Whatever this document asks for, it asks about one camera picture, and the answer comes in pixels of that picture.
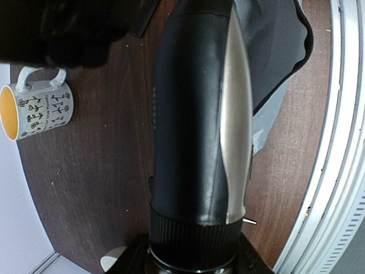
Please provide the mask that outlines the black silver hair clipper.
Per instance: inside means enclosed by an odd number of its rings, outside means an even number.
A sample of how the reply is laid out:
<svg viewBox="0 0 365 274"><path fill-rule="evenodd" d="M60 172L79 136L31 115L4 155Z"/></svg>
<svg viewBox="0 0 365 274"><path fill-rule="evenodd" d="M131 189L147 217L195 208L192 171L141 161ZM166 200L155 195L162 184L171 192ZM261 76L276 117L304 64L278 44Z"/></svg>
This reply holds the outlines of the black silver hair clipper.
<svg viewBox="0 0 365 274"><path fill-rule="evenodd" d="M147 272L227 272L253 156L249 62L233 1L180 1L154 77Z"/></svg>

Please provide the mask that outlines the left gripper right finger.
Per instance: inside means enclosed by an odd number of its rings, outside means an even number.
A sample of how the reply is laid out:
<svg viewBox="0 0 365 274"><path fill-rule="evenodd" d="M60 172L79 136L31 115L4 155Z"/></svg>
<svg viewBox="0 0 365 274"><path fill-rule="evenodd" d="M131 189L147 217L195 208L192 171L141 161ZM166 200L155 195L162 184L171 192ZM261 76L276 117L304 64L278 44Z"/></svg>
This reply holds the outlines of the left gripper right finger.
<svg viewBox="0 0 365 274"><path fill-rule="evenodd" d="M146 233L139 234L119 256L107 273L146 273L149 237ZM272 273L251 242L244 234L240 235L237 256L228 265L229 273Z"/></svg>

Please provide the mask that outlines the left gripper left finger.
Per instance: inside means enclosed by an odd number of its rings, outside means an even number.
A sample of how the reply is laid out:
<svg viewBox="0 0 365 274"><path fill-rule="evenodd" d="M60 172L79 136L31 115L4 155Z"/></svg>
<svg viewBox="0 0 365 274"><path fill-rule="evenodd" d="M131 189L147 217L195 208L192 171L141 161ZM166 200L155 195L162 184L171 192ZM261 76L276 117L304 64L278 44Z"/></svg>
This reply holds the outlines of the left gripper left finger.
<svg viewBox="0 0 365 274"><path fill-rule="evenodd" d="M158 1L1 1L1 62L103 66L111 45L141 37Z"/></svg>

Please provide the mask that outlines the grey zipper pouch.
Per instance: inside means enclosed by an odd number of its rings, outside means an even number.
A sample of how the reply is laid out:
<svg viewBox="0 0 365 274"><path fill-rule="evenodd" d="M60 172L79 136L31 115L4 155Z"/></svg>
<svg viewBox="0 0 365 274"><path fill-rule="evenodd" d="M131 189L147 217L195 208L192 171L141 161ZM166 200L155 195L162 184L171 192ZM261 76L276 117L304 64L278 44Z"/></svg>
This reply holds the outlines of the grey zipper pouch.
<svg viewBox="0 0 365 274"><path fill-rule="evenodd" d="M236 1L247 46L253 94L253 152L263 149L290 78L313 52L302 1Z"/></svg>

